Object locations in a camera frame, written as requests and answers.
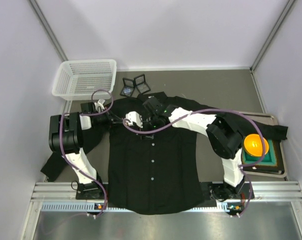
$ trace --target metal pole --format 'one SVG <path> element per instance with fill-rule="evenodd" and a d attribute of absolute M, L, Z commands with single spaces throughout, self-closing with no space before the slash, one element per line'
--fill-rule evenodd
<path fill-rule="evenodd" d="M 57 37 L 55 36 L 54 32 L 52 31 L 46 17 L 44 16 L 43 12 L 41 11 L 41 8 L 39 7 L 36 0 L 27 0 L 30 3 L 30 6 L 32 7 L 37 19 L 40 21 L 40 24 L 42 25 L 47 37 L 49 38 L 50 42 L 54 46 L 54 49 L 61 59 L 62 62 L 67 61 L 68 58 L 63 51 Z"/>
<path fill-rule="evenodd" d="M 274 37 L 276 36 L 277 32 L 279 31 L 280 27 L 282 26 L 284 20 L 288 16 L 288 14 L 289 14 L 290 10 L 292 9 L 295 2 L 296 2 L 296 0 L 289 0 L 287 2 L 287 4 L 285 5 L 280 17 L 276 21 L 274 27 L 272 28 L 272 31 L 270 32 L 269 36 L 267 37 L 260 52 L 258 53 L 256 59 L 254 60 L 253 65 L 250 68 L 251 72 L 254 72 L 257 69 L 259 63 L 261 62 L 263 56 L 265 55 L 266 51 L 268 50 L 271 42 L 273 41 Z"/>

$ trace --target shirt sleeve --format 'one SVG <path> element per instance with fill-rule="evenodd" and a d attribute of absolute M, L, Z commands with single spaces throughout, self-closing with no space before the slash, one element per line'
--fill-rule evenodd
<path fill-rule="evenodd" d="M 197 101 L 185 99 L 179 96 L 176 96 L 174 98 L 177 106 L 186 109 L 188 111 L 198 111 L 201 109 L 216 109 L 216 107 L 200 104 Z M 253 125 L 243 117 L 232 113 L 226 113 L 226 115 L 228 115 L 238 126 L 240 126 L 245 136 L 249 134 L 257 133 Z M 257 127 L 260 129 L 264 138 L 270 140 L 276 140 L 276 141 L 287 139 L 287 132 L 288 132 L 287 126 L 267 125 L 257 121 L 254 122 L 257 125 Z"/>
<path fill-rule="evenodd" d="M 108 129 L 105 125 L 99 125 L 83 131 L 83 150 L 85 154 L 91 152 L 101 142 Z"/>

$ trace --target shirt collar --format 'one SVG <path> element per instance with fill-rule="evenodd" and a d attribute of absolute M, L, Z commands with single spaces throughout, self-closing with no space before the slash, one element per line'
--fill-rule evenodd
<path fill-rule="evenodd" d="M 164 91 L 149 94 L 139 94 L 136 98 L 142 102 L 145 102 L 149 99 L 149 97 L 156 97 L 161 103 L 164 103 L 168 98 Z"/>

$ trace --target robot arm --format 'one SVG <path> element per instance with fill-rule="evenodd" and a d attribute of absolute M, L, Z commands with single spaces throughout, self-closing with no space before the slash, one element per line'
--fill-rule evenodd
<path fill-rule="evenodd" d="M 191 114 L 192 111 L 185 110 L 173 105 L 164 106 L 155 97 L 149 98 L 144 107 L 150 112 L 151 117 L 142 123 L 141 117 L 136 112 L 129 112 L 126 118 L 131 125 L 136 125 L 143 131 L 162 127 L 173 123 L 175 128 L 184 128 L 207 136 L 214 152 L 221 157 L 224 169 L 224 182 L 231 188 L 232 192 L 238 193 L 244 184 L 244 175 L 239 169 L 241 165 L 242 141 L 244 135 L 240 128 L 225 114 Z"/>
<path fill-rule="evenodd" d="M 81 104 L 81 110 L 85 114 L 94 114 L 97 113 L 97 105 L 101 110 L 104 109 L 103 105 L 99 104 L 99 102 L 89 102 Z M 92 179 L 94 179 L 102 184 L 98 172 L 92 167 L 83 150 L 83 130 L 88 130 L 96 125 L 106 123 L 122 124 L 122 120 L 117 122 L 111 111 L 99 116 L 87 116 L 81 115 L 79 112 L 73 112 L 66 115 L 63 122 L 61 122 L 61 115 L 51 116 L 50 118 L 49 146 L 53 152 L 62 155 L 62 143 L 67 161 L 71 164 L 78 176 L 76 199 L 98 199 L 103 194 L 98 184 L 92 181 Z M 61 124 L 63 132 L 62 140 L 60 141 Z"/>

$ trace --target gray floor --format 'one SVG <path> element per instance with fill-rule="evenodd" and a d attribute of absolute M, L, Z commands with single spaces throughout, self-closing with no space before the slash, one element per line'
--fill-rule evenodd
<path fill-rule="evenodd" d="M 123 87 L 122 78 L 133 78 L 144 73 L 151 87 L 151 93 L 165 92 L 167 96 L 180 96 L 196 100 L 212 107 L 233 109 L 244 112 L 262 113 L 258 95 L 249 70 L 199 70 L 199 71 L 146 71 L 117 72 L 113 96 Z M 72 103 L 71 112 L 80 111 L 81 101 Z M 221 159 L 213 152 L 209 140 L 198 134 L 196 142 L 198 177 L 201 182 L 222 181 Z M 88 159 L 98 170 L 104 182 L 108 181 L 109 134 L 92 150 Z M 252 176 L 253 181 L 279 181 L 279 178 Z M 75 172 L 67 167 L 57 182 L 76 180 Z"/>
<path fill-rule="evenodd" d="M 302 240 L 289 202 L 253 202 L 240 219 L 224 212 L 108 212 L 97 220 L 86 215 L 67 220 L 74 214 L 41 212 L 42 228 L 37 227 L 34 240 Z"/>

